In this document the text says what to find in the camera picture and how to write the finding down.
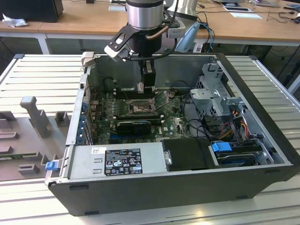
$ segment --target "white desk leg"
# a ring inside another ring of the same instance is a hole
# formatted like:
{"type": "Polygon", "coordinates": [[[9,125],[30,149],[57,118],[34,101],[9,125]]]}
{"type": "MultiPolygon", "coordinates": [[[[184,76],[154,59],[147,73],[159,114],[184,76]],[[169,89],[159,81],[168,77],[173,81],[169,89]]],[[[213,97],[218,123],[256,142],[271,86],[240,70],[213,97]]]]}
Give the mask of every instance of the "white desk leg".
{"type": "Polygon", "coordinates": [[[291,84],[291,86],[289,87],[288,91],[293,94],[295,93],[295,91],[300,87],[300,74],[299,76],[296,78],[296,80],[291,84]]]}
{"type": "Polygon", "coordinates": [[[47,40],[44,37],[38,37],[38,42],[39,42],[39,46],[42,49],[43,54],[52,54],[51,48],[49,47],[49,45],[47,44],[47,40]]]}
{"type": "Polygon", "coordinates": [[[241,54],[246,54],[248,51],[249,45],[243,45],[240,49],[241,54]]]}

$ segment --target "warning label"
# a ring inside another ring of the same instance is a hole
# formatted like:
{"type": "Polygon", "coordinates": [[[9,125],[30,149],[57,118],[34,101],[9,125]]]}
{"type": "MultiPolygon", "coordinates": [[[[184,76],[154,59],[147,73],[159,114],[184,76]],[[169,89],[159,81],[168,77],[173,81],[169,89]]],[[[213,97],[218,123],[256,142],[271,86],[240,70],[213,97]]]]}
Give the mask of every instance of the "warning label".
{"type": "Polygon", "coordinates": [[[140,149],[106,150],[106,176],[128,175],[143,173],[140,149]]]}

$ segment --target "barcode sticker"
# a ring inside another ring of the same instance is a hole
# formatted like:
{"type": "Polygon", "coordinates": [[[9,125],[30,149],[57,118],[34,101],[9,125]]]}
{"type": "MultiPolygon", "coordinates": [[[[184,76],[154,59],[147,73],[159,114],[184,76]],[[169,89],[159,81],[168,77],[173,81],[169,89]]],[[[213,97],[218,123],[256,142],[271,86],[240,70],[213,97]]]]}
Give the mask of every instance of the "barcode sticker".
{"type": "Polygon", "coordinates": [[[92,154],[104,154],[106,147],[92,148],[92,154]]]}
{"type": "Polygon", "coordinates": [[[13,158],[11,157],[1,157],[0,161],[4,161],[4,160],[13,160],[13,158]]]}

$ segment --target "yellow wire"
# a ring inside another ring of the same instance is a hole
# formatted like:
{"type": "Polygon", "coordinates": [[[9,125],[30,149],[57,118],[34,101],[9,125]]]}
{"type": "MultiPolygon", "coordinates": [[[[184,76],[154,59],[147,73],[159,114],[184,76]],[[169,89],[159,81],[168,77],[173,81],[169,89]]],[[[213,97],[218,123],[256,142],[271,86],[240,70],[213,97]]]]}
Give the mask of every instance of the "yellow wire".
{"type": "Polygon", "coordinates": [[[244,129],[245,129],[245,138],[247,139],[247,137],[246,137],[246,125],[245,124],[243,124],[243,123],[241,123],[241,125],[244,127],[244,129]]]}
{"type": "Polygon", "coordinates": [[[225,137],[227,137],[230,133],[232,133],[232,129],[230,131],[228,131],[226,134],[222,135],[219,139],[223,139],[225,137]]]}

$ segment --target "paper on desk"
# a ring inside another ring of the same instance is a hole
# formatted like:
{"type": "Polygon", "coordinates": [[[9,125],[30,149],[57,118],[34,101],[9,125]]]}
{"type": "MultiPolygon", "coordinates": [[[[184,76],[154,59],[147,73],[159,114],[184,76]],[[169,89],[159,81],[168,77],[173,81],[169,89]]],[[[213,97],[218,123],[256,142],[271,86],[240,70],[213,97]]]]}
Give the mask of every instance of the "paper on desk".
{"type": "Polygon", "coordinates": [[[109,6],[109,11],[119,11],[119,12],[126,12],[125,6],[109,6]]]}
{"type": "Polygon", "coordinates": [[[251,18],[251,19],[262,19],[258,14],[252,13],[230,13],[236,18],[251,18]]]}
{"type": "Polygon", "coordinates": [[[5,25],[7,25],[8,27],[20,27],[20,26],[26,26],[28,25],[28,23],[26,23],[26,21],[24,19],[13,19],[13,18],[9,18],[7,16],[3,15],[3,20],[2,22],[5,23],[5,25]]]}

